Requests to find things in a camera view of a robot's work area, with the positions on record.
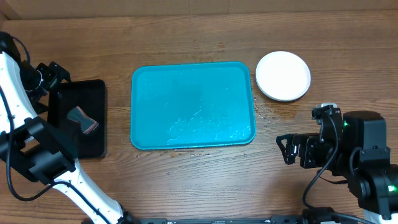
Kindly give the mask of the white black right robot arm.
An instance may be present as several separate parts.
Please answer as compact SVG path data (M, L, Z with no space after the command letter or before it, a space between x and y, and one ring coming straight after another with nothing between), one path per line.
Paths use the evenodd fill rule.
M318 133L276 138L286 164L294 164L298 157L304 169L317 169L302 199L307 199L314 183L328 170L348 186L364 218L305 202L298 222L397 223L397 165L391 164L386 120L374 111L342 113L334 103L314 107L312 119L320 125Z

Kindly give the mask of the black orange sponge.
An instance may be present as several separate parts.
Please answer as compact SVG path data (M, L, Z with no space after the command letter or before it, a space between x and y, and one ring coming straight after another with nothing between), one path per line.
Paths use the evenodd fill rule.
M89 117L79 106L76 106L67 113L67 119L78 123L83 134L89 134L99 125L97 121Z

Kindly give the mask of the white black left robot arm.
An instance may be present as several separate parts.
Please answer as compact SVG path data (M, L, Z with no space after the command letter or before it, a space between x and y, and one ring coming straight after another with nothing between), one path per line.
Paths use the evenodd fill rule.
M50 189L66 195L92 223L139 223L117 201L108 197L86 174L72 140L42 119L47 111L40 98L56 89L70 74L52 62L33 67L21 59L19 39L1 33L1 159L11 194L24 202L33 201ZM19 195L11 171L45 188L31 197Z

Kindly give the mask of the light blue plate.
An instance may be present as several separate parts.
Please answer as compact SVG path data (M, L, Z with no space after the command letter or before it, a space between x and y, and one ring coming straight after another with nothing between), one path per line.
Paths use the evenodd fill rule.
M279 85L259 85L259 89L268 98L276 101L295 101L303 97L309 89L308 85L298 86L279 86Z

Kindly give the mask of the white plate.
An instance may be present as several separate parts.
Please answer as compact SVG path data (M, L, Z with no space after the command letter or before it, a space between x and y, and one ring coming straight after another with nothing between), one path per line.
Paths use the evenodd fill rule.
M298 55L286 51L271 52L257 64L255 78L259 85L298 86L311 84L308 65Z

